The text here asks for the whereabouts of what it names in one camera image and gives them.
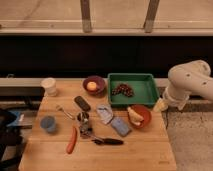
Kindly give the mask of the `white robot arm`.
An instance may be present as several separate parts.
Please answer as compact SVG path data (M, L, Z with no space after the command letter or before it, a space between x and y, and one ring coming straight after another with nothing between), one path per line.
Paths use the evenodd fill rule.
M176 107L181 111L191 94L213 102L213 77L211 68L203 60L195 60L172 67L168 72L169 84L154 105L154 112Z

